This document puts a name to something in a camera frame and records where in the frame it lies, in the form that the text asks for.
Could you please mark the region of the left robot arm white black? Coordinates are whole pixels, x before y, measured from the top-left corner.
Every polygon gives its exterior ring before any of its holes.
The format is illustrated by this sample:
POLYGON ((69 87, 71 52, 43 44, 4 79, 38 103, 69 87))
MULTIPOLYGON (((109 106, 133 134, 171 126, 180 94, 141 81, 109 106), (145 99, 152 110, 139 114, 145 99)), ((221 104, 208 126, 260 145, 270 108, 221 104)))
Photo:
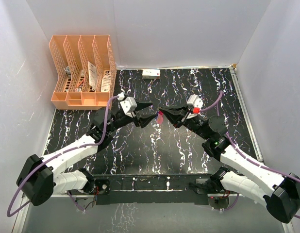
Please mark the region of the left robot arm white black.
POLYGON ((23 192, 34 206, 45 203, 53 193, 71 190, 85 194, 93 192, 95 182, 89 172, 78 169, 66 173, 65 170, 105 149, 118 129, 131 123, 144 128, 158 116, 157 113, 140 113, 151 103, 140 103, 131 97, 119 103, 120 109, 115 113, 106 107, 97 110, 88 131, 73 143, 42 157, 36 154, 29 156, 16 181, 18 192, 23 192))

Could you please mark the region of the pink strap keyring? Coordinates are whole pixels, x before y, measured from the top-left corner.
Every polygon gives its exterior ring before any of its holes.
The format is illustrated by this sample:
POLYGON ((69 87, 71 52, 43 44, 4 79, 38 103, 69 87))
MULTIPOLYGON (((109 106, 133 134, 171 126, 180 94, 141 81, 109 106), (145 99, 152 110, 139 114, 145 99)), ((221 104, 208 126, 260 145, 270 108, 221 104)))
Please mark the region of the pink strap keyring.
POLYGON ((158 125, 163 123, 163 113, 161 111, 158 111, 156 122, 158 125))

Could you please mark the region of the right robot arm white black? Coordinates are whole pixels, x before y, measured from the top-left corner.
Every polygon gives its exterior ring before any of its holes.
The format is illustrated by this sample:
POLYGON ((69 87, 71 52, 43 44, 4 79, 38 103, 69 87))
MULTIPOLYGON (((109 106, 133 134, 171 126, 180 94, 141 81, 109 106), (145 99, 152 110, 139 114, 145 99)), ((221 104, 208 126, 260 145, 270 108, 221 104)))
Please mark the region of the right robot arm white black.
POLYGON ((174 127, 185 126, 204 139, 202 147, 208 156, 239 171, 221 168, 211 176, 211 187, 221 193, 225 189, 260 203, 282 223, 297 217, 300 209, 300 178, 271 169, 245 154, 228 137, 224 117, 204 119, 196 107, 164 108, 162 112, 174 127))

